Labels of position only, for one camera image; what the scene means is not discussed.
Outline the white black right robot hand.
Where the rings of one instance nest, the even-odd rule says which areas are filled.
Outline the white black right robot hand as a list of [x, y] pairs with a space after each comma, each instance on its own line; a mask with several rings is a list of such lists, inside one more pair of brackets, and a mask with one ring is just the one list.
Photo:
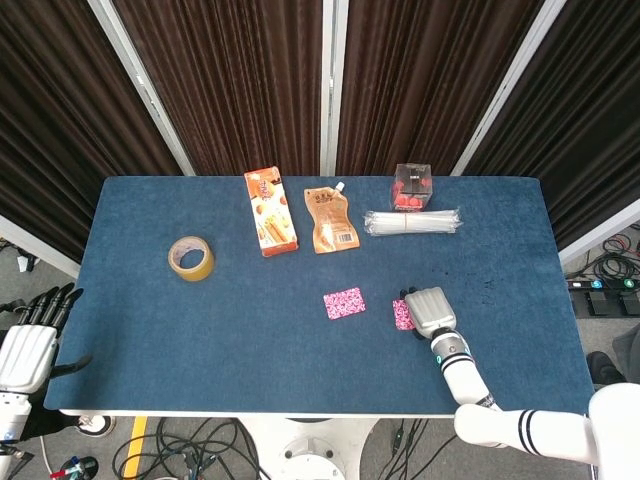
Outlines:
[[414, 329], [425, 339], [433, 340], [443, 331], [456, 328], [456, 314], [441, 287], [411, 291], [404, 302]]

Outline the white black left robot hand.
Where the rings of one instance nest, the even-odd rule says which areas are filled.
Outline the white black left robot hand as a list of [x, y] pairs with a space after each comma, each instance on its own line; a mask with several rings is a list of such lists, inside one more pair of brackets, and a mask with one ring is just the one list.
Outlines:
[[18, 307], [18, 322], [7, 330], [1, 344], [2, 393], [34, 394], [50, 379], [76, 373], [92, 361], [87, 354], [72, 363], [56, 363], [70, 312], [83, 293], [68, 283]]

